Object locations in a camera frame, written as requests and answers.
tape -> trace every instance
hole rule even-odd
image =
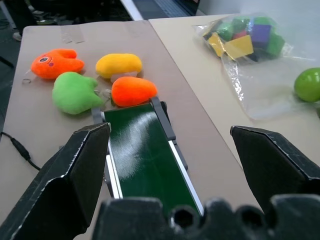
[[[149,21],[127,21],[123,26],[126,28],[126,33],[129,34],[131,38],[144,38],[146,36],[146,31],[149,29]]]
[[[60,29],[62,42],[65,44],[69,44],[71,42],[78,44],[85,41],[79,25],[62,25],[60,26]]]

green conveyor belt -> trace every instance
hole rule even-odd
[[[104,113],[123,197],[155,197],[167,214],[177,205],[197,211],[150,103]]]

green cube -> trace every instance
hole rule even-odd
[[[245,30],[250,23],[250,18],[246,16],[237,16],[234,19],[232,19],[232,26],[233,26],[233,32],[235,34],[238,34]]]
[[[275,34],[274,32],[271,32],[269,43],[265,51],[270,54],[271,57],[276,58],[279,57],[284,45],[285,40],[281,36]]]
[[[254,18],[253,23],[257,25],[271,25],[273,27],[276,25],[275,21],[267,16],[257,16]]]
[[[207,28],[207,31],[203,34],[203,38],[208,41],[211,38],[212,34],[215,33],[218,27],[222,24],[221,20],[211,22]]]
[[[229,42],[234,35],[233,26],[228,22],[221,23],[216,32],[218,33],[219,37],[226,42]]]

clear plastic bag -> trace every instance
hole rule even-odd
[[[286,39],[286,31],[270,17],[263,13],[232,15],[195,29],[221,58],[250,118],[272,118],[314,104],[300,100],[294,84],[301,72],[318,67],[318,61],[297,49],[294,39]]]

beige table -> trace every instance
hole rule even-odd
[[[242,110],[220,59],[195,37],[192,27],[221,17],[180,17],[152,19],[150,22],[237,160],[239,156],[229,131],[232,125],[281,133],[320,166],[320,119],[314,109],[266,121],[252,121]]]
[[[170,20],[163,28],[170,25]],[[144,77],[155,82],[160,99],[167,102],[177,141],[200,200],[221,197],[234,208],[243,204],[258,205],[242,169],[148,21],[96,22],[79,28],[85,41],[78,44],[63,43],[59,26],[30,26],[23,33],[4,131],[29,150],[36,164],[41,167],[74,131],[92,124],[93,120],[90,112],[79,116],[59,112],[52,104],[53,83],[34,79],[30,84],[22,84],[32,60],[54,48],[73,48],[85,62],[84,75],[97,78],[98,89],[102,90],[109,84],[95,73],[97,60],[108,53],[134,53],[142,59]],[[0,223],[36,174],[10,140],[3,137],[0,142]],[[100,202],[109,197],[103,184],[94,217]],[[94,224],[95,219],[87,233],[76,239],[90,239]]]

